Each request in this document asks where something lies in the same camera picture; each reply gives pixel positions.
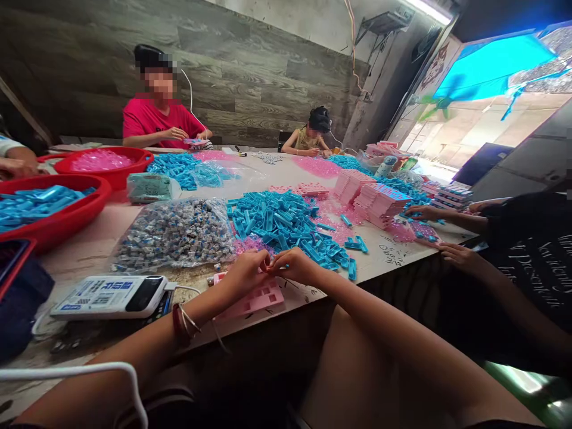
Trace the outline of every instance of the bracelet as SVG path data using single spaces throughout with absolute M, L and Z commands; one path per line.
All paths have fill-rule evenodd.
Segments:
M 186 313 L 186 311 L 183 310 L 183 307 L 180 307 L 180 306 L 179 306 L 179 308 L 181 309 L 181 313 L 183 314 L 183 322 L 185 322 L 185 319 L 187 319 L 187 321 L 192 325 L 192 327 L 195 328 L 195 329 L 197 330 L 197 332 L 200 334 L 200 333 L 202 332 L 202 331 L 201 331 L 201 328 L 199 328 L 199 327 L 197 326 L 197 324 L 195 323 L 195 321 L 192 320 L 192 319 L 189 317 L 189 315 Z
M 181 347 L 188 347 L 191 344 L 191 336 L 186 330 L 185 320 L 181 312 L 181 305 L 178 303 L 173 306 L 173 329 L 177 342 Z

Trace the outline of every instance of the ceiling light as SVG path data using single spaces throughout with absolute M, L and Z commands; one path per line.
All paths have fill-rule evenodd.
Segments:
M 420 10 L 421 12 L 426 13 L 435 21 L 439 22 L 444 26 L 448 26 L 451 24 L 453 17 L 445 11 L 438 10 L 435 6 L 426 3 L 423 0 L 403 0 L 405 3 L 413 6 L 415 9 Z

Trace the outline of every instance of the blue tarp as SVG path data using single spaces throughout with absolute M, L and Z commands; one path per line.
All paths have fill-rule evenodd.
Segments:
M 504 95 L 508 91 L 508 79 L 514 73 L 533 69 L 555 58 L 557 55 L 533 35 L 497 40 L 476 50 L 467 46 L 435 98 L 472 101 Z

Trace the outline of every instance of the wooden wall panel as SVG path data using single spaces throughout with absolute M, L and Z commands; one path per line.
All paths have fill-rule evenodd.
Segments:
M 121 137 L 122 108 L 143 90 L 138 43 L 172 55 L 194 113 L 224 144 L 273 147 L 320 105 L 342 138 L 359 96 L 350 57 L 202 0 L 0 6 L 0 70 L 61 134 Z M 356 62 L 362 82 L 368 70 Z M 182 74 L 178 89 L 189 106 Z

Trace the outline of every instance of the hand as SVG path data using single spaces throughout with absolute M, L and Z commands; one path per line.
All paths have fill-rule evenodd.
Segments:
M 171 129 L 161 131 L 163 140 L 180 140 L 188 139 L 189 135 L 181 128 L 172 127 Z
M 417 216 L 412 216 L 413 213 L 420 213 Z M 449 214 L 448 210 L 438 209 L 431 206 L 411 206 L 405 212 L 405 215 L 411 216 L 415 220 L 439 220 L 445 219 Z
M 208 140 L 209 139 L 209 131 L 205 129 L 202 133 L 197 134 L 195 138 L 200 140 Z
M 327 271 L 307 257 L 299 247 L 278 253 L 268 267 L 268 274 L 272 276 L 284 277 L 312 286 L 316 286 L 321 276 Z
M 22 179 L 40 174 L 37 164 L 33 165 L 23 160 L 10 158 L 0 158 L 0 170 L 8 172 L 12 179 Z
M 231 302 L 234 303 L 268 280 L 269 275 L 266 273 L 266 267 L 269 264 L 270 254 L 268 251 L 257 252 L 250 249 L 238 257 L 217 285 L 221 285 L 223 291 L 230 293 Z
M 318 154 L 320 153 L 320 149 L 318 148 L 312 148 L 312 149 L 308 149 L 304 151 L 304 154 L 306 156 L 311 156 L 311 157 L 316 157 L 318 156 Z
M 503 275 L 477 252 L 453 243 L 441 243 L 439 250 L 445 261 L 451 262 L 461 271 L 470 274 L 484 282 L 490 281 L 499 274 Z

